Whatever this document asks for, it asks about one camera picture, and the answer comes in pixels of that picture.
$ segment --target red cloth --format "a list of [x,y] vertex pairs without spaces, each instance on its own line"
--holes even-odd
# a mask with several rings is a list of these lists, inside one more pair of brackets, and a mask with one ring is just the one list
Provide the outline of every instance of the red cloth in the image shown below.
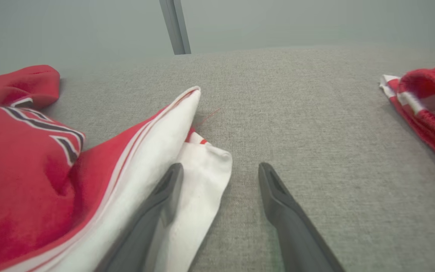
[[[387,94],[387,88],[393,93]],[[412,129],[435,150],[435,68],[389,80],[383,89]]]
[[58,96],[59,73],[52,67],[0,76],[0,269],[55,248],[81,230],[129,140],[155,117],[80,155],[82,133],[35,110],[10,107],[43,108]]

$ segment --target gray tablecloth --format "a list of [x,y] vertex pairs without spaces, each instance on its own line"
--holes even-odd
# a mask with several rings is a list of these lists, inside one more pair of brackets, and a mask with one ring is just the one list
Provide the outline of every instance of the gray tablecloth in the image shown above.
[[285,48],[182,55],[62,72],[46,112],[86,148],[199,85],[197,131],[233,155],[221,209],[193,272],[280,271],[258,163],[271,163],[349,272],[435,270],[435,153],[378,89],[381,74],[434,67],[430,52]]

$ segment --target red and white cloth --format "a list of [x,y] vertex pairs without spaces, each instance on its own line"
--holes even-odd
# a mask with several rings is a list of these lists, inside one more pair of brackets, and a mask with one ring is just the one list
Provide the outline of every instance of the red and white cloth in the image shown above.
[[417,135],[435,150],[435,68],[402,78],[383,75],[380,88]]
[[0,270],[91,271],[168,167],[184,180],[157,271],[187,271],[219,209],[230,153],[191,129],[201,90],[90,150],[85,135],[38,112],[59,73],[33,66],[0,76]]

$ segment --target red and white checkered towel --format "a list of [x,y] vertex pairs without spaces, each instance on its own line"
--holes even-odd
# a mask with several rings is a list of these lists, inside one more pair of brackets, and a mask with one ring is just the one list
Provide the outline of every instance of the red and white checkered towel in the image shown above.
[[435,68],[414,70],[402,78],[383,75],[380,88],[419,137],[435,150]]

